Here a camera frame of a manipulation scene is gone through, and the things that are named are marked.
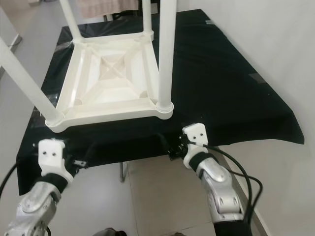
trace white wall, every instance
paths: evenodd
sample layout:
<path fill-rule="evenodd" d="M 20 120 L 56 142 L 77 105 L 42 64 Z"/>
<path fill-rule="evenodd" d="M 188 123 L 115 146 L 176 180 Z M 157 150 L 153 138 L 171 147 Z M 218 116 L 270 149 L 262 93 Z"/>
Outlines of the white wall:
<path fill-rule="evenodd" d="M 17 36 L 18 33 L 0 6 L 0 37 L 7 45 L 12 45 Z"/>
<path fill-rule="evenodd" d="M 223 148 L 263 181 L 258 211 L 271 235 L 315 235 L 315 1 L 179 0 L 179 10 L 195 8 L 290 106 L 306 137 L 304 146 L 266 140 Z"/>

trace black tablecloth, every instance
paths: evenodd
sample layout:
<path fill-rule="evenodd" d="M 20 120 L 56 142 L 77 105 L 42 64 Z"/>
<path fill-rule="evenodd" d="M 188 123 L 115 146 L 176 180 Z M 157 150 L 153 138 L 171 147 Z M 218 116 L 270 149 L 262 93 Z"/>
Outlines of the black tablecloth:
<path fill-rule="evenodd" d="M 153 30 L 158 58 L 158 15 L 153 17 Z M 81 25 L 80 31 L 84 37 L 141 32 L 142 19 Z M 71 40 L 69 28 L 64 27 L 42 86 L 54 103 L 73 52 Z M 32 144 L 46 138 L 66 140 L 76 159 L 86 158 L 92 145 L 88 155 L 91 166 L 164 155 L 161 135 L 176 147 L 182 128 L 196 122 L 206 125 L 209 144 L 214 146 L 261 139 L 304 143 L 292 110 L 202 10 L 177 15 L 172 102 L 175 109 L 169 120 L 121 120 L 71 127 L 59 134 L 47 128 L 34 110 L 17 157 L 28 157 L 18 167 L 20 194 L 40 175 L 36 157 L 28 156 Z"/>

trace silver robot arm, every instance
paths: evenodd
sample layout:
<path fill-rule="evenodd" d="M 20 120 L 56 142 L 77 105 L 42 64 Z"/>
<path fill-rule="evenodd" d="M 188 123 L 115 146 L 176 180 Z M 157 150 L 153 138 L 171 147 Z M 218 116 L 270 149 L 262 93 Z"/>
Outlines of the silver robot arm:
<path fill-rule="evenodd" d="M 16 218 L 4 236 L 44 236 L 53 219 L 63 190 L 71 184 L 73 176 L 65 167 L 63 141 L 46 139 L 38 143 L 38 163 L 42 177 L 18 205 Z M 70 162 L 76 174 L 86 163 Z"/>
<path fill-rule="evenodd" d="M 18 205 L 5 236 L 44 236 L 61 198 L 56 186 L 37 182 Z"/>
<path fill-rule="evenodd" d="M 203 124 L 187 126 L 183 129 L 183 133 L 192 142 L 208 144 Z M 197 173 L 207 191 L 213 223 L 243 220 L 244 211 L 240 199 L 233 189 L 232 176 L 212 157 L 213 155 L 208 153 L 205 147 L 188 144 L 184 164 Z"/>

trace towel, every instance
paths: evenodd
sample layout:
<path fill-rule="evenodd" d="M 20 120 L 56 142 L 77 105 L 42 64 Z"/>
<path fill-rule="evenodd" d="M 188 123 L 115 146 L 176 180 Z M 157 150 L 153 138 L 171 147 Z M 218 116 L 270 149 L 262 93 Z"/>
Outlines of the towel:
<path fill-rule="evenodd" d="M 138 10 L 138 0 L 76 0 L 83 18 Z"/>

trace metal table leg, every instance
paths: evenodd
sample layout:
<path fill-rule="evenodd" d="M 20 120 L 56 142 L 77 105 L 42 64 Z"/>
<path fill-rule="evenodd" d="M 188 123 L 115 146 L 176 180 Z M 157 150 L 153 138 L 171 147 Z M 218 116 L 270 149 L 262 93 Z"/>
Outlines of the metal table leg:
<path fill-rule="evenodd" d="M 123 183 L 125 181 L 124 163 L 123 162 L 119 163 L 119 169 L 120 169 L 120 173 L 119 173 L 120 174 L 120 178 L 119 178 L 119 180 L 120 180 L 121 183 Z"/>

